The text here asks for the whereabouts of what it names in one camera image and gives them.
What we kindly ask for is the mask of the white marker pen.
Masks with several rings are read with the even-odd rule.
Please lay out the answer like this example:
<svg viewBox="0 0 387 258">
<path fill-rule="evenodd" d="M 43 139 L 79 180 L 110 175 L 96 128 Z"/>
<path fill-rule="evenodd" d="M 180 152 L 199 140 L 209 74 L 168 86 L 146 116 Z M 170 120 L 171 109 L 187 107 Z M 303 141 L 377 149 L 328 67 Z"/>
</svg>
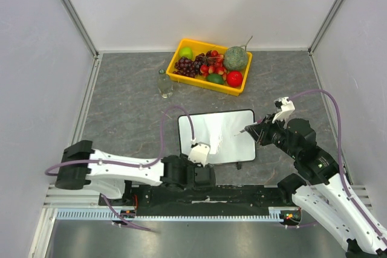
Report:
<svg viewBox="0 0 387 258">
<path fill-rule="evenodd" d="M 245 126 L 243 129 L 238 131 L 234 136 L 238 136 L 239 134 L 242 134 L 242 133 L 246 132 L 246 130 L 249 129 L 250 127 L 252 127 L 252 126 L 255 126 L 255 125 L 249 124 L 249 125 Z"/>
</svg>

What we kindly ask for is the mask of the small whiteboard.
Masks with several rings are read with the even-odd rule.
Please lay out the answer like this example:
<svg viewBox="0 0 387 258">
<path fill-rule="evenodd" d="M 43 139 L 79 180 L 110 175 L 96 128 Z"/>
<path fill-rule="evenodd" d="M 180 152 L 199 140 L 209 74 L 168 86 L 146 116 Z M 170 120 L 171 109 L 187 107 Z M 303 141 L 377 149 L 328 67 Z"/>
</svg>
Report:
<svg viewBox="0 0 387 258">
<path fill-rule="evenodd" d="M 251 109 L 178 117 L 180 149 L 188 157 L 191 140 L 210 145 L 207 165 L 240 163 L 256 158 L 255 142 L 248 133 L 234 136 L 254 122 Z"/>
</svg>

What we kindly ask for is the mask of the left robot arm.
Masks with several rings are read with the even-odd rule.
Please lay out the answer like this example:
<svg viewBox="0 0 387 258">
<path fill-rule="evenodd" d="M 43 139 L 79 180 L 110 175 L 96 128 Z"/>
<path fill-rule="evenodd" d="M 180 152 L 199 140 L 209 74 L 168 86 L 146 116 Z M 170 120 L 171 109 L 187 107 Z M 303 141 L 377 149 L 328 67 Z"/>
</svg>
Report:
<svg viewBox="0 0 387 258">
<path fill-rule="evenodd" d="M 206 160 L 208 154 L 209 146 L 198 143 L 189 155 L 130 158 L 94 149 L 92 141 L 82 140 L 64 150 L 54 185 L 62 190 L 87 188 L 118 205 L 132 201 L 130 182 L 178 192 L 207 190 L 215 185 L 215 171 Z"/>
</svg>

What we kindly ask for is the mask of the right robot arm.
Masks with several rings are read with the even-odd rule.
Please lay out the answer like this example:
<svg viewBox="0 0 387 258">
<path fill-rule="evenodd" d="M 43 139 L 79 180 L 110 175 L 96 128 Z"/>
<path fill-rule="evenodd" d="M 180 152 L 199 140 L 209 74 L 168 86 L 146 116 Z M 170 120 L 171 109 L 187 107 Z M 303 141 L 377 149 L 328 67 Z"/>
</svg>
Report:
<svg viewBox="0 0 387 258">
<path fill-rule="evenodd" d="M 278 183 L 282 205 L 296 205 L 324 227 L 346 257 L 386 257 L 386 228 L 371 214 L 337 161 L 316 143 L 316 132 L 301 118 L 278 121 L 268 115 L 244 130 L 260 146 L 274 145 L 297 170 Z"/>
</svg>

